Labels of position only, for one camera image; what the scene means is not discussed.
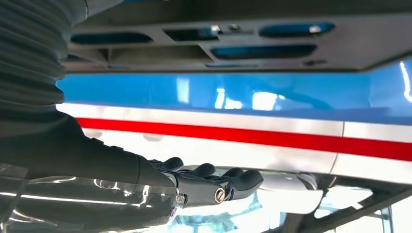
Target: silver bolt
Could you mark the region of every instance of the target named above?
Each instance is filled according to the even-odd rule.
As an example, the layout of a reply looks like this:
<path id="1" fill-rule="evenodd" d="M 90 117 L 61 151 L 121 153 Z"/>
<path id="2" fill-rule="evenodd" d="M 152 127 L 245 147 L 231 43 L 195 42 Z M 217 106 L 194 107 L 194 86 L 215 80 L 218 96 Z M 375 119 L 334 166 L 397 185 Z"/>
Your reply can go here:
<path id="1" fill-rule="evenodd" d="M 185 202 L 185 197 L 179 195 L 179 196 L 176 197 L 176 201 L 177 201 L 178 203 L 183 203 L 183 202 Z"/>
<path id="2" fill-rule="evenodd" d="M 215 192 L 215 202 L 220 204 L 224 200 L 224 189 L 218 188 Z"/>

